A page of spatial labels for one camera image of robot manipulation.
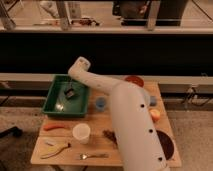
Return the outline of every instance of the dark circular plate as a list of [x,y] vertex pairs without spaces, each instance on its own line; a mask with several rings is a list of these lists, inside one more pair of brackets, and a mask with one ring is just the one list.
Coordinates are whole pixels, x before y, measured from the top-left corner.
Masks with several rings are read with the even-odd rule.
[[163,148],[163,152],[165,154],[166,160],[169,160],[174,153],[174,144],[171,138],[166,133],[157,130],[157,134],[158,134],[161,146]]

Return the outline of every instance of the red object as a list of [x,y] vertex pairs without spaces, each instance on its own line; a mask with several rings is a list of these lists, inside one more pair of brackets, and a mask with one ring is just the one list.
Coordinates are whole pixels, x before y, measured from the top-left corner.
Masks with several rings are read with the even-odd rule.
[[143,79],[141,79],[140,77],[138,77],[138,76],[136,76],[136,75],[130,75],[130,76],[126,77],[126,78],[125,78],[125,81],[135,83],[135,84],[137,84],[137,85],[140,86],[140,87],[143,87],[143,86],[144,86],[144,81],[143,81]]
[[65,125],[65,124],[62,124],[62,123],[48,123],[48,124],[45,124],[45,125],[43,126],[43,129],[44,129],[45,131],[49,131],[49,130],[57,129],[57,128],[69,129],[69,126],[68,126],[68,125]]

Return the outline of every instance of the orange handle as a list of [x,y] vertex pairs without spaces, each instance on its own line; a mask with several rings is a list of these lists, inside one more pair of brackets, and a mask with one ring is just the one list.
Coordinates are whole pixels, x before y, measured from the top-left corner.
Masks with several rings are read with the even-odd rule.
[[44,129],[45,131],[49,131],[49,130],[57,129],[57,128],[69,129],[69,126],[66,125],[66,124],[62,124],[62,123],[48,123],[48,124],[45,124],[45,125],[43,126],[43,129]]

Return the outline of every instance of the wooden table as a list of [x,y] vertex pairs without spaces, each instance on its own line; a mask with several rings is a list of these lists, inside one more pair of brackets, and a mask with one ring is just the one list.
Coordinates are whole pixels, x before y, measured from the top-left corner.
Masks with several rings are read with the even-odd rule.
[[[150,95],[155,96],[157,99],[157,105],[150,108],[158,109],[161,112],[161,119],[155,123],[157,130],[161,130],[172,139],[175,151],[174,155],[168,164],[170,167],[180,167],[181,160],[178,153],[178,149],[175,143],[174,135],[169,123],[169,119],[164,108],[164,104],[161,98],[159,87],[157,83],[145,82],[144,88],[150,93]],[[94,101],[98,96],[108,96],[96,90],[91,90],[91,95],[88,105],[88,113],[85,118],[76,119],[53,119],[45,117],[43,124],[41,126],[39,137],[35,144],[35,148],[31,157],[32,164],[47,164],[47,165],[85,165],[85,166],[122,166],[121,158],[117,146],[103,136],[103,130],[112,129],[110,113],[107,109],[104,112],[98,112],[95,109]],[[43,125],[47,123],[66,123],[69,124],[70,130],[68,129],[53,129],[50,131],[44,131]],[[88,144],[82,145],[72,136],[72,128],[78,123],[88,123],[91,127],[91,138]],[[72,147],[63,150],[58,155],[48,158],[40,159],[41,152],[48,146],[44,143],[44,137],[51,137],[59,142],[70,142]],[[79,153],[107,153],[109,158],[89,158],[87,160],[76,160]]]

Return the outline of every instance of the table leg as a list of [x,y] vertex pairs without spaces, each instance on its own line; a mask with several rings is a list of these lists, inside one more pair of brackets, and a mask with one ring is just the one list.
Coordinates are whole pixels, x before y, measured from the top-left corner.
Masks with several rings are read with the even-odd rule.
[[88,166],[84,166],[83,170],[82,171],[86,171],[88,168]]
[[58,166],[58,165],[51,165],[51,167],[52,167],[55,171],[64,171],[64,170],[61,169],[60,166]]

